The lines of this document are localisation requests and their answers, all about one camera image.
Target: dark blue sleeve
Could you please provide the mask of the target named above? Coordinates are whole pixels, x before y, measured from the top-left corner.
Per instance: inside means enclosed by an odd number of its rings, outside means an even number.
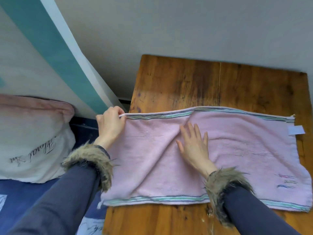
[[[72,166],[8,234],[74,235],[99,184],[100,176],[93,165],[83,162]]]
[[[274,211],[237,186],[224,197],[224,209],[241,235],[299,235]]]

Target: white wall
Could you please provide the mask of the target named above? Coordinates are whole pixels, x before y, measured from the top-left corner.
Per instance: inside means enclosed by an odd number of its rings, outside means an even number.
[[[131,98],[142,54],[307,72],[313,0],[55,0],[82,52]]]
[[[95,112],[65,84],[0,7],[0,93],[65,101],[76,115]]]

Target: wall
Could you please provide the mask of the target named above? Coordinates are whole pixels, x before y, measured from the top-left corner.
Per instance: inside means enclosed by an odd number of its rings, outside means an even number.
[[[82,52],[131,98],[142,54],[307,72],[313,0],[55,0]]]
[[[69,102],[87,118],[121,106],[80,51],[54,0],[0,5],[0,93]]]

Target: hand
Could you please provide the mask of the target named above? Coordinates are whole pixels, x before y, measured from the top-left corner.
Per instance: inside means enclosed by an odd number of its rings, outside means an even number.
[[[124,113],[120,107],[115,106],[110,107],[103,115],[96,116],[99,137],[96,138],[95,145],[100,145],[104,149],[108,149],[112,145],[124,129],[126,116],[119,118],[119,115]]]
[[[191,123],[188,123],[190,136],[184,126],[179,127],[185,141],[185,146],[183,146],[181,141],[176,140],[182,157],[207,179],[212,172],[217,171],[217,167],[209,160],[208,133],[205,132],[202,139],[197,124],[193,127]]]

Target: sleeve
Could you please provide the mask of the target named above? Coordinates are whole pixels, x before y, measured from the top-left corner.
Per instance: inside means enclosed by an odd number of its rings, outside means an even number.
[[[252,186],[235,168],[210,174],[206,190],[220,223],[225,227],[235,226],[241,235],[299,235],[254,196]]]
[[[9,235],[74,235],[97,190],[111,187],[107,152],[85,144],[63,162],[68,170],[9,231]]]

